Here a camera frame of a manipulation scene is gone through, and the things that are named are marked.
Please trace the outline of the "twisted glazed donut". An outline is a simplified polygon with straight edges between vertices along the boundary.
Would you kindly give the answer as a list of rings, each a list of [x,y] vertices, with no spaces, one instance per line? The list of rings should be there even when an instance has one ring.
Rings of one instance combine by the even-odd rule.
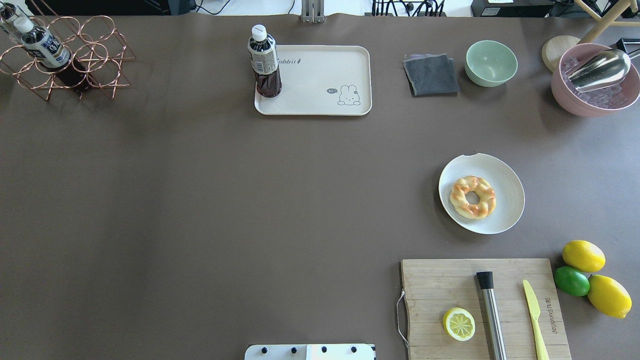
[[[458,215],[471,220],[492,215],[498,203],[494,187],[485,178],[473,175],[455,180],[449,201]]]

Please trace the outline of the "white plate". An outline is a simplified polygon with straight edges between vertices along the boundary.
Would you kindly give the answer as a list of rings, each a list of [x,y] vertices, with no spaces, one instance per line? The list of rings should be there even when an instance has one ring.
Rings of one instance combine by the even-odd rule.
[[[484,178],[495,190],[496,209],[486,218],[465,218],[450,202],[452,186],[465,176]],[[519,221],[525,207],[525,193],[517,174],[505,162],[486,153],[460,155],[451,160],[439,176],[438,191],[451,219],[478,234],[493,235],[509,230]]]

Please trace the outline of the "cream rabbit tray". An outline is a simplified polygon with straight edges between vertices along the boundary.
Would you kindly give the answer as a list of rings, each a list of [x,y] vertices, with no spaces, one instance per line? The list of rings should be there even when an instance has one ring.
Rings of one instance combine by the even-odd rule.
[[[282,89],[254,94],[266,116],[364,116],[373,104],[370,53],[357,45],[277,46]]]

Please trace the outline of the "dark drink bottle on tray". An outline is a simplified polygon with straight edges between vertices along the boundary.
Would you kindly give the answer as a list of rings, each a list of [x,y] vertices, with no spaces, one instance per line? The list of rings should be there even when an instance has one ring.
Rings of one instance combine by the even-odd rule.
[[[259,23],[252,27],[247,51],[254,72],[256,91],[265,98],[278,96],[282,90],[282,82],[277,43],[264,25]]]

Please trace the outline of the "grey folded cloth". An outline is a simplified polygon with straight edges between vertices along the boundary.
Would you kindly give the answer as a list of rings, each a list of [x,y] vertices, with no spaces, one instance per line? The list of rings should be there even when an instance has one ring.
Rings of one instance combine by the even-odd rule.
[[[446,54],[412,54],[402,64],[414,97],[454,94],[460,90],[454,59]]]

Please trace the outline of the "steel muddler black tip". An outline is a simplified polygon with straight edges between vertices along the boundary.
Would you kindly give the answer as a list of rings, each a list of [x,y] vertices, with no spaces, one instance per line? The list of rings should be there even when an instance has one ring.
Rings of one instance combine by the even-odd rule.
[[[484,312],[486,314],[487,339],[494,360],[507,360],[505,340],[499,319],[498,301],[495,295],[494,277],[492,271],[476,273],[478,285],[482,294]]]

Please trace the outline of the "mint green bowl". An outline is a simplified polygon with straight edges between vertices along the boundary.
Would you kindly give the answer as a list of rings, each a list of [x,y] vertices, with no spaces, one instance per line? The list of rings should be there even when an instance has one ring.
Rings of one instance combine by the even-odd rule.
[[[498,41],[483,39],[472,44],[465,55],[465,72],[474,84],[496,87],[512,79],[518,60],[510,48]]]

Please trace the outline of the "green lime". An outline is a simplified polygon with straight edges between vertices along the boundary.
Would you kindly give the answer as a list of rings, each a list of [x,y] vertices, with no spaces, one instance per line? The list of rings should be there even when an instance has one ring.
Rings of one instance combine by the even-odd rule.
[[[556,287],[570,296],[587,296],[591,289],[587,276],[571,266],[557,268],[554,271],[553,279]]]

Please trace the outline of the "round wooden stand base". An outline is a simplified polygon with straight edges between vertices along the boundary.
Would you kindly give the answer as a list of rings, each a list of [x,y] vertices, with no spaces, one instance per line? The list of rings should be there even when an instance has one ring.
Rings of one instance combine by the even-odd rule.
[[[580,39],[571,35],[559,35],[549,39],[541,50],[541,58],[546,68],[553,73],[562,55],[579,43]]]

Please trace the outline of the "yellow lemon upper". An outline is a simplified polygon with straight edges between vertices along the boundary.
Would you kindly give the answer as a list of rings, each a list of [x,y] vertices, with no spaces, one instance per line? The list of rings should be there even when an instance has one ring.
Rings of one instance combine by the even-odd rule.
[[[598,272],[605,267],[605,253],[594,243],[578,239],[565,244],[562,249],[565,264],[581,272]]]

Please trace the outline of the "yellow lemon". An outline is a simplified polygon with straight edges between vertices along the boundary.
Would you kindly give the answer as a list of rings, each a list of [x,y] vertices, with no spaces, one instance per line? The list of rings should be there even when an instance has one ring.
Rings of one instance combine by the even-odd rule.
[[[605,253],[594,243],[578,239],[565,244],[562,249],[565,264],[581,272],[598,272],[605,267]]]
[[[591,275],[590,290],[587,298],[603,314],[624,319],[633,307],[629,292],[617,280],[610,276]]]

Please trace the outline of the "metal ice scoop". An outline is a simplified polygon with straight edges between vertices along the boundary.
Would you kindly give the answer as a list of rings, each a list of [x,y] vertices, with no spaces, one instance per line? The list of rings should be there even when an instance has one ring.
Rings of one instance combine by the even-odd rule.
[[[597,91],[622,82],[631,70],[631,57],[617,48],[603,50],[567,75],[576,91]]]

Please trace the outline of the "yellow lemon lower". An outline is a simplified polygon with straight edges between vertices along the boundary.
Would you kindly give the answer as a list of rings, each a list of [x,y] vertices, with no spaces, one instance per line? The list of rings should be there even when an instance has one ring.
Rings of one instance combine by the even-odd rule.
[[[590,290],[587,298],[603,314],[624,319],[633,307],[629,292],[617,280],[610,276],[591,275]]]

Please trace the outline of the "wooden cup tree stand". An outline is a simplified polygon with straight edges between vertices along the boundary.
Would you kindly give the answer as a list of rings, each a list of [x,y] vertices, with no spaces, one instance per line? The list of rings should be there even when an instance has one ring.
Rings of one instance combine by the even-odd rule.
[[[640,27],[638,20],[617,20],[627,8],[638,12],[637,0],[618,0],[604,15],[599,15],[595,10],[590,9],[583,0],[574,0],[574,3],[595,20],[594,27],[580,39],[578,44],[593,43],[609,27]]]

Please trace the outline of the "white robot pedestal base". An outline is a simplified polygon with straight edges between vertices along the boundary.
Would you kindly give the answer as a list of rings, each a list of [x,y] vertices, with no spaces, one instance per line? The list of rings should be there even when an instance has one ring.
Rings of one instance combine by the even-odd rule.
[[[247,347],[245,360],[375,360],[374,344],[254,344]]]

